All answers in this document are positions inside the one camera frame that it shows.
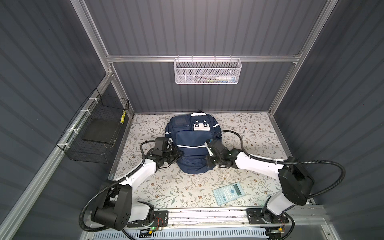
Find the yellow object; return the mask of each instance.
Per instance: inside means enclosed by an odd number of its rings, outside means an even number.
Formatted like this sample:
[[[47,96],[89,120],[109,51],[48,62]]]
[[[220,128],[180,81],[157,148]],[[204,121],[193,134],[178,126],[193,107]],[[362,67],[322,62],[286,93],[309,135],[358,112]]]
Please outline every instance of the yellow object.
[[[121,115],[121,120],[120,120],[120,123],[121,123],[121,124],[124,123],[125,113],[126,113],[126,111],[124,110],[124,111],[122,112],[122,115]]]

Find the floral pattern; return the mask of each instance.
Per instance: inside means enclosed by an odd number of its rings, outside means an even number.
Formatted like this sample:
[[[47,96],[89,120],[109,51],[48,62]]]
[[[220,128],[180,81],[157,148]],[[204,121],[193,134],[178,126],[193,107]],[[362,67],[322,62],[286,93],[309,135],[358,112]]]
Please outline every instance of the floral pattern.
[[[143,141],[164,136],[165,126],[172,114],[136,115],[117,168],[115,178],[124,175],[141,161],[139,145]],[[222,130],[232,130],[243,136],[249,153],[278,159],[286,154],[273,129],[267,113],[212,114]],[[222,142],[229,149],[240,148],[238,137],[223,133]],[[147,152],[153,145],[143,146]],[[187,174],[176,163],[159,169],[146,179],[133,193],[133,200],[155,205],[156,208],[217,207],[212,190],[239,182],[246,195],[223,206],[260,206],[280,190],[279,182],[269,176],[234,168],[213,170],[202,174]]]

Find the black cable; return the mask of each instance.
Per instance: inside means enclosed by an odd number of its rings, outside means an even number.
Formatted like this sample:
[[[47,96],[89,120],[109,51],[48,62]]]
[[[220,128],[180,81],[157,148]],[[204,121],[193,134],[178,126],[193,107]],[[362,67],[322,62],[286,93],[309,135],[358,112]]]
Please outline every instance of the black cable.
[[[127,238],[129,238],[130,240],[136,240],[136,239],[134,239],[133,237],[131,237],[131,236],[124,230],[124,228],[123,228],[121,231],[122,231],[122,233],[124,233],[124,235],[125,235]]]
[[[289,229],[289,231],[288,231],[288,233],[286,234],[286,235],[284,235],[282,238],[280,238],[279,240],[284,240],[284,239],[286,239],[290,234],[291,234],[291,232],[293,231],[293,228],[295,227],[295,220],[287,213],[287,212],[283,212],[283,213],[285,213],[285,215],[287,215],[287,217],[289,218],[289,219],[291,219],[291,221],[292,221],[292,226],[291,226],[291,228]]]
[[[143,148],[142,146],[145,144],[145,143],[149,143],[149,142],[155,142],[154,140],[151,140],[151,141],[145,141],[145,142],[142,142],[140,144],[140,151],[141,151],[141,154],[142,154],[142,161],[141,161],[141,164],[135,168],[132,172],[130,172],[127,176],[117,180],[117,181],[114,181],[113,183],[111,183],[110,185],[102,188],[100,191],[98,191],[95,196],[93,196],[82,208],[82,210],[80,211],[80,215],[79,215],[79,226],[81,229],[83,229],[84,231],[87,231],[87,232],[98,232],[98,231],[103,231],[103,230],[106,230],[108,229],[109,227],[107,226],[103,226],[103,227],[88,227],[87,225],[85,225],[84,223],[84,215],[85,215],[85,212],[88,208],[88,206],[91,204],[91,202],[100,194],[102,194],[104,191],[107,191],[108,189],[112,188],[112,187],[115,187],[117,186],[119,183],[123,182],[124,180],[126,180],[127,178],[129,178],[130,176],[132,176],[135,172],[137,172],[141,166],[144,164],[144,161],[145,161],[145,154],[144,154],[144,151],[143,151]]]
[[[337,185],[339,185],[343,179],[345,178],[345,168],[337,163],[337,162],[333,162],[333,161],[306,161],[306,162],[282,162],[282,161],[274,161],[274,160],[268,160],[268,159],[263,159],[263,158],[259,158],[259,157],[255,157],[255,156],[252,156],[250,155],[244,148],[244,145],[243,145],[243,139],[242,137],[240,136],[240,134],[238,134],[237,132],[234,132],[234,131],[231,131],[231,130],[223,130],[223,131],[220,131],[218,132],[216,135],[218,135],[219,133],[222,133],[222,132],[230,132],[230,133],[233,133],[233,134],[236,134],[239,138],[240,138],[240,146],[241,146],[241,149],[243,150],[243,152],[249,156],[250,158],[253,158],[253,159],[256,159],[256,160],[259,160],[259,161],[262,161],[262,162],[268,162],[268,163],[273,163],[273,164],[282,164],[282,165],[297,165],[297,164],[330,164],[330,165],[334,165],[338,168],[340,168],[341,170],[341,174],[339,176],[339,178],[334,182],[332,183],[329,187],[326,187],[325,189],[317,192],[317,193],[314,193],[314,194],[310,194],[308,196],[307,199],[310,199],[312,197],[317,197],[318,195],[321,195],[325,192],[328,192],[329,190],[333,189],[334,187],[336,187]]]

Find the calculator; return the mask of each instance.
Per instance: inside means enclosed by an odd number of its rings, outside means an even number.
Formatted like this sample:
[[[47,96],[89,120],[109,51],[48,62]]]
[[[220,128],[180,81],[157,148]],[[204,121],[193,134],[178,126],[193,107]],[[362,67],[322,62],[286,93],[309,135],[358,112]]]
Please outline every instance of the calculator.
[[[233,201],[245,195],[239,183],[230,184],[213,190],[217,205]]]

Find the backpack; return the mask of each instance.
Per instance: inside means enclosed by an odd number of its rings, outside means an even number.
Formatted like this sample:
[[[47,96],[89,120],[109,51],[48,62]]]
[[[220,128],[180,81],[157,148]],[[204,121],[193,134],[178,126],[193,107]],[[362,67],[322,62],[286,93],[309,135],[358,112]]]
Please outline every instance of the backpack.
[[[208,139],[221,141],[221,131],[216,119],[206,113],[192,113],[172,117],[166,126],[166,137],[170,138],[181,152],[177,161],[180,169],[189,174],[212,170],[207,166],[205,156],[208,150],[204,143]]]

